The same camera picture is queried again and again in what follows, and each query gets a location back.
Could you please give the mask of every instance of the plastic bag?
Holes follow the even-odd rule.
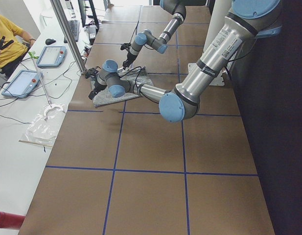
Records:
[[[44,120],[43,117],[43,111],[48,107],[45,106],[23,133],[20,141],[53,146],[67,111],[64,104],[60,105],[65,111],[63,112],[59,109],[50,110],[47,113],[47,120]]]

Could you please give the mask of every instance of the red object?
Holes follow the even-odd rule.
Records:
[[[25,216],[0,211],[0,229],[20,229]]]

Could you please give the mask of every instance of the computer keyboard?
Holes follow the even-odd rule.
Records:
[[[69,24],[71,33],[74,37],[74,40],[76,42],[78,42],[78,39],[79,39],[79,24],[80,24],[79,21],[71,20],[71,21],[68,21],[68,24]]]

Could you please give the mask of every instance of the gray cloth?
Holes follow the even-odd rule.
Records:
[[[123,76],[126,74],[128,71],[119,71],[118,74],[119,76]],[[135,80],[137,77],[137,74],[139,72],[139,69],[133,70],[132,72],[129,72],[127,75],[123,76],[121,79],[122,80]],[[148,85],[153,86],[152,80],[148,77],[147,72],[145,68],[143,68],[140,72],[140,74],[137,77],[137,81],[141,83],[145,83]],[[95,81],[91,80],[91,86],[92,89],[94,89],[94,83]],[[133,98],[139,97],[136,94],[132,93],[126,93],[124,96],[119,97],[119,98],[113,98],[112,94],[108,91],[108,88],[104,89],[103,91],[100,91],[94,98],[93,98],[93,105],[95,107],[102,106],[102,105],[107,105],[107,104],[113,104]]]

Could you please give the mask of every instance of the blue joint cap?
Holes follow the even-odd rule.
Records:
[[[118,64],[115,60],[106,60],[103,63],[102,68],[107,72],[117,72],[118,70]]]
[[[270,13],[279,3],[280,0],[235,0],[232,8],[241,18],[256,19]]]
[[[169,122],[182,121],[185,117],[185,106],[174,93],[163,95],[159,103],[160,113]]]
[[[162,9],[164,9],[164,0],[160,1],[160,6],[161,6]]]
[[[112,94],[113,98],[122,97],[126,93],[124,87],[121,85],[112,85],[111,87],[108,88],[108,90]]]
[[[164,45],[161,45],[161,46],[157,49],[157,51],[158,51],[160,54],[164,54],[165,51],[166,51],[166,49],[167,49],[167,45],[164,44]]]
[[[138,33],[135,37],[135,42],[136,44],[142,46],[144,44],[146,44],[147,42],[147,37],[144,33]]]

